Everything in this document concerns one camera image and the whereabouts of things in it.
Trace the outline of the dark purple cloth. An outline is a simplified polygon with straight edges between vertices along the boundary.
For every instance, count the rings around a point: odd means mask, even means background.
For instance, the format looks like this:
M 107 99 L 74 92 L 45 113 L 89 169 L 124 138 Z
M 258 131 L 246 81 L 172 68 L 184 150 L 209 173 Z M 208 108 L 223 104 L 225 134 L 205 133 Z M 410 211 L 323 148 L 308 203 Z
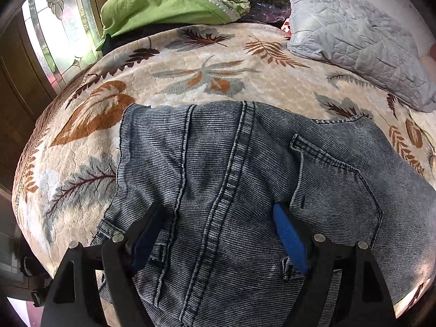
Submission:
M 272 25 L 281 28 L 285 20 L 290 17 L 289 0 L 248 0 L 250 10 L 240 22 Z

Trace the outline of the grey-blue denim jeans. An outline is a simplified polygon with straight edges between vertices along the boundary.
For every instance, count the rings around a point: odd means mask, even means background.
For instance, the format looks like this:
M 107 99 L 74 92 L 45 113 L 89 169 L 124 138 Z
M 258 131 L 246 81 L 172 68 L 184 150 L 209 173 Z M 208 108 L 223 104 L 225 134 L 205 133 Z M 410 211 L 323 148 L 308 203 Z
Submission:
M 304 278 L 278 238 L 277 203 L 337 244 L 368 243 L 394 302 L 435 271 L 435 189 L 363 116 L 130 105 L 117 193 L 94 243 L 154 202 L 166 221 L 134 282 L 156 326 L 283 324 Z

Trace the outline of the stained glass window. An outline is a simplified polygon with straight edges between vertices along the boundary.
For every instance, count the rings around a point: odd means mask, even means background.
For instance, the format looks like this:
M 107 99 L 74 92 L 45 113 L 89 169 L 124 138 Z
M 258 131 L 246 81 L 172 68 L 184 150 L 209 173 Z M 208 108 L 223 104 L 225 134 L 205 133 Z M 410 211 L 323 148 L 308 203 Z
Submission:
M 33 51 L 55 92 L 101 57 L 90 0 L 26 0 L 22 13 Z

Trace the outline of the leaf pattern fleece blanket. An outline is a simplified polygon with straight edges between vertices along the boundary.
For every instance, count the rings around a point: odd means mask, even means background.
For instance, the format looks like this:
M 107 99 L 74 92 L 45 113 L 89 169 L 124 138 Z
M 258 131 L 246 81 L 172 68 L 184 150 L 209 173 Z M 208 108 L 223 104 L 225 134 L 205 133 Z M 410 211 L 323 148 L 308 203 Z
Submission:
M 331 64 L 298 57 L 275 27 L 232 24 L 160 32 L 119 47 L 38 119 L 13 186 L 13 209 L 50 275 L 70 242 L 94 243 L 117 193 L 120 126 L 130 105 L 264 103 L 312 120 L 363 116 L 435 189 L 435 115 Z M 432 277 L 392 303 L 402 314 Z

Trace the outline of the green patterned quilt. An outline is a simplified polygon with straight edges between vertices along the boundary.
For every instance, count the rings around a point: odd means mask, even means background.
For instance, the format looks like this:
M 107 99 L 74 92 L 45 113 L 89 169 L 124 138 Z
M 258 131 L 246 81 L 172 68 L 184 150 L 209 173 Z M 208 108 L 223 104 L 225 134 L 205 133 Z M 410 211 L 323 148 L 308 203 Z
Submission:
M 104 41 L 147 25 L 227 25 L 261 22 L 264 12 L 288 12 L 289 0 L 108 0 L 101 8 Z

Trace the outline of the grey quilted pillow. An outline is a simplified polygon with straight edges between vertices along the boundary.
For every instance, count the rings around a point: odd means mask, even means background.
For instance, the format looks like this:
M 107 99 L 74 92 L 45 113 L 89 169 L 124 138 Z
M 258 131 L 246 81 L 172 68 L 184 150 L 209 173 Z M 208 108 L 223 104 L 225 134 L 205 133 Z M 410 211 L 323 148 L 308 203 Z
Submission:
M 435 110 L 435 82 L 412 34 L 367 0 L 290 0 L 288 49 L 329 62 L 390 91 L 408 106 Z

